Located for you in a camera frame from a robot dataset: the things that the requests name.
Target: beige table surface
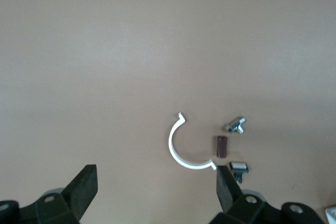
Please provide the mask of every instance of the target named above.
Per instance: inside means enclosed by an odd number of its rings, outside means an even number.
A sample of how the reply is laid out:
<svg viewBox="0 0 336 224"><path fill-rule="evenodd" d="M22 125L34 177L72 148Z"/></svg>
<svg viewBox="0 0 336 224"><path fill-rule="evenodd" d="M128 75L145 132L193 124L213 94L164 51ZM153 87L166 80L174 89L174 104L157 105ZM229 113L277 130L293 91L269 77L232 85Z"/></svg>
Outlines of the beige table surface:
<svg viewBox="0 0 336 224"><path fill-rule="evenodd" d="M247 162L279 208L336 204L336 0L0 0L0 199L97 164L87 223L208 223L216 173ZM216 159L236 116L245 133Z"/></svg>

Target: mounting hole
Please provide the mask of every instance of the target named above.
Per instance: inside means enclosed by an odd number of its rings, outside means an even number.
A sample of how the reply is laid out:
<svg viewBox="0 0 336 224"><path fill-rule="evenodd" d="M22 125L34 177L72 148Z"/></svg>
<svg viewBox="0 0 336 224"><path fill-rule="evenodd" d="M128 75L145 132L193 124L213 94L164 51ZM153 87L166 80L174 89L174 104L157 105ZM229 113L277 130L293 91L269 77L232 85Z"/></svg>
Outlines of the mounting hole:
<svg viewBox="0 0 336 224"><path fill-rule="evenodd" d="M297 214L303 213L303 209L299 207L298 205L292 204L289 206L289 208L290 210L292 210L293 212L296 212Z"/></svg>
<svg viewBox="0 0 336 224"><path fill-rule="evenodd" d="M9 207L9 204L3 204L0 206L0 211L6 210Z"/></svg>
<svg viewBox="0 0 336 224"><path fill-rule="evenodd" d="M247 196L245 199L246 199L247 202L249 202L251 204L255 204L255 203L258 202L257 199L253 196Z"/></svg>
<svg viewBox="0 0 336 224"><path fill-rule="evenodd" d="M55 199L54 196L48 196L47 198L44 199L45 203L52 202Z"/></svg>

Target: white plastic clip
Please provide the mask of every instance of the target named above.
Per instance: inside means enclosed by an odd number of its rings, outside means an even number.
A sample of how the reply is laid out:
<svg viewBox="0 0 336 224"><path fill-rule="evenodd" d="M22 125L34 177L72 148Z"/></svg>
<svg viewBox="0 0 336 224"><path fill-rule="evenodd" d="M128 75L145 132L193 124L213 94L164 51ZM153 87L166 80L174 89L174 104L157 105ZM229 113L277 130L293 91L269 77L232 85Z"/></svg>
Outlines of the white plastic clip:
<svg viewBox="0 0 336 224"><path fill-rule="evenodd" d="M203 163L192 163L189 162L183 158L181 158L179 156L179 154L176 152L174 146L173 146L173 134L174 132L177 130L178 127L180 127L182 124L185 123L185 118L182 115L182 113L179 113L179 120L174 124L174 126L172 127L172 129L170 130L170 134L169 134L169 141L168 141L168 146L169 146L169 151L172 154L173 158L176 160L176 162L178 162L180 165L189 168L189 169L193 169L193 170L200 170L200 169L205 169L208 167L212 167L213 170L217 169L217 165L213 162L212 159L203 162Z"/></svg>

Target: small brown block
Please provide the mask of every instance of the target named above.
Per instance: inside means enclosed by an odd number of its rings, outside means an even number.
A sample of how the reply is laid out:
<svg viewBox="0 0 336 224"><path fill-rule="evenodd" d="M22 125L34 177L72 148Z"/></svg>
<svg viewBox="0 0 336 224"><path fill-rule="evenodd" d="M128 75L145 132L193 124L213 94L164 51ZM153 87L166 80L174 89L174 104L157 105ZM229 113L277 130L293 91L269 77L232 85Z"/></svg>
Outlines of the small brown block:
<svg viewBox="0 0 336 224"><path fill-rule="evenodd" d="M217 137L217 157L220 157L220 158L226 157L226 145L227 145L227 137L218 136Z"/></svg>

